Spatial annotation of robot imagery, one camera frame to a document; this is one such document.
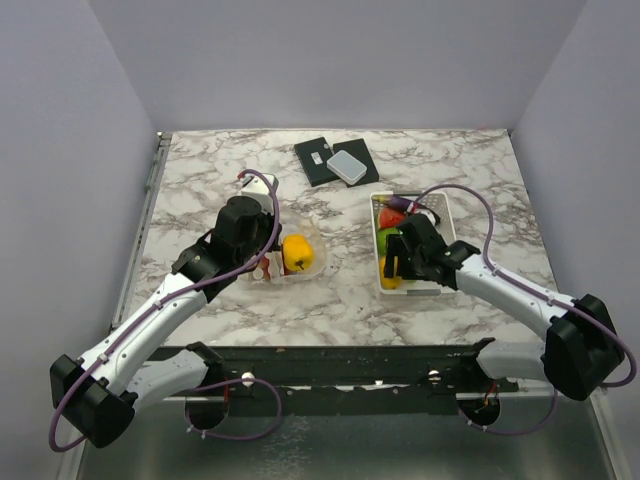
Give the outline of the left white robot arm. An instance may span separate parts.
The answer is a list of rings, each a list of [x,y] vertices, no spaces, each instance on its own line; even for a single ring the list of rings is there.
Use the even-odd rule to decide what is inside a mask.
[[[146,362],[180,325],[272,251],[280,230],[274,194],[230,198],[214,228],[182,251],[142,307],[79,358],[56,359],[49,371],[55,408],[50,449],[62,453],[79,444],[57,442],[61,420],[79,432],[80,441],[103,448],[149,405],[181,392],[206,395],[243,383],[243,377],[226,376],[222,358],[201,342],[167,360]]]

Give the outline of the yellow toy bell pepper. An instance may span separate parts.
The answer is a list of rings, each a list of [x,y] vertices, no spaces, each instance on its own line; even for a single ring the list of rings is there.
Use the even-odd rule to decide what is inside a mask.
[[[311,244],[300,234],[287,235],[282,242],[281,251],[284,266],[292,272],[308,270],[315,259]]]

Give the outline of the red yellow toy fruit cluster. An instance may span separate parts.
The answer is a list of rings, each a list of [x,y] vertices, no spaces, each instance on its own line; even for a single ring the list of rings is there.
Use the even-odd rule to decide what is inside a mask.
[[[250,274],[255,281],[275,281],[285,275],[282,255],[279,251],[265,254]]]

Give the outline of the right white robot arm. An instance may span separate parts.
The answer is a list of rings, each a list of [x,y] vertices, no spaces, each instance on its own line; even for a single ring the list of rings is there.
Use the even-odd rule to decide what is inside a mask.
[[[533,343],[490,340],[459,367],[461,383],[481,391],[494,379],[550,383],[582,401],[604,385],[625,353],[604,303],[545,289],[490,262],[485,252],[462,241],[445,242],[428,217],[404,219],[386,238],[382,277],[434,282],[477,297],[519,321]]]

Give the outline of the clear polka dot zip bag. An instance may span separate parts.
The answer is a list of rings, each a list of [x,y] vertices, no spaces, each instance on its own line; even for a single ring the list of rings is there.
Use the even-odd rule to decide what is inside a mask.
[[[275,249],[248,273],[240,276],[246,285],[285,285],[310,281],[327,265],[327,247],[313,218],[290,209],[280,214],[281,233]]]

